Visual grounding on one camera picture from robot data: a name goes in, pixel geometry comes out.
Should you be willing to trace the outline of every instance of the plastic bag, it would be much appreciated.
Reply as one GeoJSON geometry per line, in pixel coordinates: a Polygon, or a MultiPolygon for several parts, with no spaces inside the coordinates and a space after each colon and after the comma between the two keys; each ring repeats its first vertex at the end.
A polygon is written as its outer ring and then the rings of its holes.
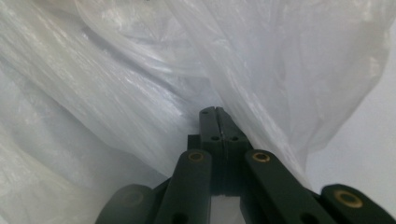
{"type": "Polygon", "coordinates": [[[172,174],[210,105],[304,181],[307,155],[378,81],[394,9],[391,0],[1,0],[0,143],[21,158],[2,179],[38,176],[33,190],[53,195],[18,201],[35,184],[10,184],[21,187],[0,198],[16,204],[2,203],[1,221],[93,223],[115,189],[172,174]],[[50,216],[42,203],[56,208],[50,216]]]}
{"type": "Polygon", "coordinates": [[[308,156],[306,174],[316,192],[325,185],[344,183],[396,217],[396,23],[391,36],[384,75],[330,143],[308,156]]]}

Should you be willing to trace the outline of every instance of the plastic sheet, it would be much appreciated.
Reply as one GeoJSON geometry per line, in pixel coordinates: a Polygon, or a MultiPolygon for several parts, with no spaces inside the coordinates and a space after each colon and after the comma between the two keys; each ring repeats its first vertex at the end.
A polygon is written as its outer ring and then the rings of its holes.
{"type": "Polygon", "coordinates": [[[395,9],[0,0],[0,223],[93,223],[115,189],[172,174],[210,105],[308,185],[307,155],[383,72],[395,9]]]}
{"type": "Polygon", "coordinates": [[[384,75],[352,117],[321,151],[308,156],[313,190],[344,183],[363,191],[396,217],[396,23],[384,75]]]}

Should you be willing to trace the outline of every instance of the screw hole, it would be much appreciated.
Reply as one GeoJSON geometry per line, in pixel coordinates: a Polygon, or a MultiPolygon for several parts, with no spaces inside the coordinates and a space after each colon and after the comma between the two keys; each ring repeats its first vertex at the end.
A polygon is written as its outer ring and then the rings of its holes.
{"type": "Polygon", "coordinates": [[[189,217],[182,213],[176,213],[173,215],[172,224],[187,224],[189,217]]]}
{"type": "Polygon", "coordinates": [[[270,156],[262,152],[257,152],[253,154],[253,160],[255,161],[268,162],[270,159],[270,156]]]}
{"type": "Polygon", "coordinates": [[[201,152],[192,152],[189,154],[190,161],[201,161],[204,159],[204,154],[201,152]]]}
{"type": "Polygon", "coordinates": [[[363,202],[358,196],[346,190],[337,190],[334,193],[334,197],[335,199],[337,199],[338,202],[351,208],[360,208],[363,206],[363,202]]]}
{"type": "Polygon", "coordinates": [[[300,219],[305,224],[319,224],[318,219],[309,213],[302,213],[300,219]]]}

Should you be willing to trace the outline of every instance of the white plastic bag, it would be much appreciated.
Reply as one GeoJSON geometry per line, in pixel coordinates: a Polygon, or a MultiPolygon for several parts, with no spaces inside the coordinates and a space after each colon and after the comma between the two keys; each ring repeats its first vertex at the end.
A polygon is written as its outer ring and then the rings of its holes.
{"type": "Polygon", "coordinates": [[[117,188],[172,174],[210,105],[305,181],[380,78],[394,14],[392,0],[0,0],[0,180],[22,186],[0,223],[93,223],[117,188]]]}
{"type": "Polygon", "coordinates": [[[336,136],[308,156],[313,190],[343,183],[361,190],[396,217],[396,23],[384,75],[336,136]]]}

